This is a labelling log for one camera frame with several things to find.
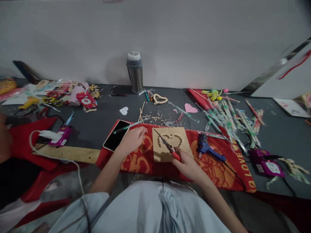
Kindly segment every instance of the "phone screen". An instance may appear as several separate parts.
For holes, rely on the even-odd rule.
[[[123,130],[123,131],[116,133],[116,134],[113,134],[113,131],[118,130],[118,129],[123,128],[123,127],[128,126],[128,125],[130,125],[130,123],[127,123],[125,121],[120,120],[117,123],[117,125],[115,126],[115,128],[112,130],[112,132],[109,135],[109,137],[107,138],[107,140],[104,142],[103,147],[105,147],[111,151],[115,151],[115,149],[118,147],[118,145],[122,141],[124,135],[128,131],[128,129]]]

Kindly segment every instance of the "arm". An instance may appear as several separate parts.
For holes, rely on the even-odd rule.
[[[90,189],[90,193],[111,193],[123,160],[142,144],[146,131],[147,129],[145,127],[139,127],[129,130],[126,133],[120,145],[116,148],[108,163],[96,178]]]
[[[12,137],[6,129],[5,121],[6,116],[0,113],[0,163],[7,161],[11,156]]]
[[[204,198],[223,224],[232,233],[247,233],[247,230],[232,212],[214,183],[199,167],[196,161],[180,148],[175,147],[175,150],[180,155],[182,162],[174,159],[172,163],[181,173],[200,186]]]

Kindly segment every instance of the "white bottle cap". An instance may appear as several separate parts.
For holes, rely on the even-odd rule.
[[[131,52],[127,55],[127,59],[130,61],[138,61],[140,59],[139,52]]]

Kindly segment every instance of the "hand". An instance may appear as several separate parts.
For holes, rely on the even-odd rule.
[[[142,126],[129,130],[115,151],[126,157],[143,143],[145,132],[147,129]]]
[[[5,121],[6,116],[0,113],[0,163],[10,158],[10,147],[13,143],[12,136],[6,129]]]
[[[210,180],[208,175],[199,167],[197,162],[192,158],[191,155],[184,152],[179,147],[174,147],[177,154],[181,157],[181,162],[173,159],[172,163],[178,168],[178,170],[185,175],[187,178],[193,180],[198,185],[205,181]]]

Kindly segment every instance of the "heart-shaped craft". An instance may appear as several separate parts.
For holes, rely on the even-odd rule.
[[[168,101],[168,99],[167,99],[166,97],[160,96],[160,95],[158,95],[158,94],[154,94],[154,95],[153,95],[153,100],[154,100],[154,102],[155,102],[154,105],[157,105],[157,104],[164,104],[164,103],[166,103],[166,102]]]
[[[162,137],[167,137],[169,139],[172,139],[171,141],[175,141],[175,139],[176,139],[176,144],[171,142],[173,144],[173,145],[171,145],[172,147],[175,147],[175,146],[181,147],[182,144],[184,143],[183,137],[180,134],[178,134],[178,133],[174,133],[174,134],[163,133],[163,134],[161,134],[161,136]],[[158,137],[158,144],[159,144],[159,147],[162,147],[162,145],[163,145],[163,141],[160,138],[160,136]]]
[[[192,107],[190,104],[185,104],[185,110],[187,113],[197,113],[198,110]]]
[[[121,108],[119,111],[120,111],[120,113],[122,113],[122,115],[126,115],[127,114],[127,110],[129,110],[129,108],[128,107],[124,107],[124,108]]]

